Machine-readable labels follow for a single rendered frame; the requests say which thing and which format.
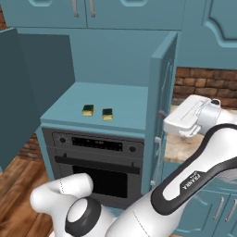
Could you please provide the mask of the teal wall cabinet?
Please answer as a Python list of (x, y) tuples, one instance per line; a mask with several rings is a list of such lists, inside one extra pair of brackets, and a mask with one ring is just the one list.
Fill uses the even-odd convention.
[(186, 0), (178, 66), (237, 69), (237, 0)]

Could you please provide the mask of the teal panelled cabinet door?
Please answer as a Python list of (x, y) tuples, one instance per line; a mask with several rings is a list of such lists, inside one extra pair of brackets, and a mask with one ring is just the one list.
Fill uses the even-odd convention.
[(154, 188), (150, 181), (156, 168), (157, 145), (155, 137), (160, 137), (162, 140), (159, 165), (162, 163), (164, 155), (163, 119), (170, 108), (177, 40), (178, 33), (170, 32), (151, 56), (143, 150), (142, 194), (146, 194)]

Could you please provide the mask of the teal plain cabinet door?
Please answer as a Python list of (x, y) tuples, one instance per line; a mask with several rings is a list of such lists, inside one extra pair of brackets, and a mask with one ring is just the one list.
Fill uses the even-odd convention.
[(0, 31), (0, 172), (40, 125), (16, 29)]

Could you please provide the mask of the teal overhead cabinet door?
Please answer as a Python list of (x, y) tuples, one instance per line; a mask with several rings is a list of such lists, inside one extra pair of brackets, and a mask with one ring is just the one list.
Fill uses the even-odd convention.
[(182, 26), (186, 0), (94, 0), (95, 18), (89, 28), (178, 31)]
[(85, 28), (85, 2), (77, 0), (74, 17), (71, 0), (0, 0), (6, 25), (16, 28)]

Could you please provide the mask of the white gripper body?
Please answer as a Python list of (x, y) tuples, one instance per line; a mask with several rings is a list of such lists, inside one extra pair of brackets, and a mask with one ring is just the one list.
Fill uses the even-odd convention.
[(163, 121), (163, 130), (167, 133), (193, 137), (202, 128), (198, 123), (202, 108), (210, 99), (201, 95), (190, 95)]

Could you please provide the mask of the grey metal sink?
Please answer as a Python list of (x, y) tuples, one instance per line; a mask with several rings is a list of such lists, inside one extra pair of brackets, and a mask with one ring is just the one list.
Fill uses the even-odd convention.
[(230, 184), (237, 184), (237, 168), (228, 169), (218, 174), (217, 178)]

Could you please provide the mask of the black and grey oven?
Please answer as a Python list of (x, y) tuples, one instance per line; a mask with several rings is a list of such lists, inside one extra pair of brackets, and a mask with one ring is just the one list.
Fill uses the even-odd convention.
[[(143, 140), (44, 128), (54, 178), (86, 173), (94, 183), (92, 198), (104, 206), (125, 209), (141, 197)], [(57, 163), (55, 156), (138, 167), (140, 174)]]

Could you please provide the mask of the teal open cabinet body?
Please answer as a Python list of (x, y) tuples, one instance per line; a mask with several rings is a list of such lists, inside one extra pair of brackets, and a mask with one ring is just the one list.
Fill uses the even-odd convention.
[(151, 56), (170, 32), (19, 29), (41, 124), (144, 137)]

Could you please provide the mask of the teal base cabinet door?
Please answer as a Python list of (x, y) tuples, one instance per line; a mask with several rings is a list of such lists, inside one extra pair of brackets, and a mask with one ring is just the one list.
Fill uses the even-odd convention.
[(232, 194), (228, 199), (212, 237), (237, 237), (237, 206), (231, 220), (225, 222), (225, 218), (229, 215), (234, 203), (237, 203), (237, 194)]
[[(218, 218), (213, 220), (221, 196), (225, 201)], [(229, 196), (228, 193), (200, 191), (185, 207), (179, 226), (173, 234), (180, 237), (212, 237)]]

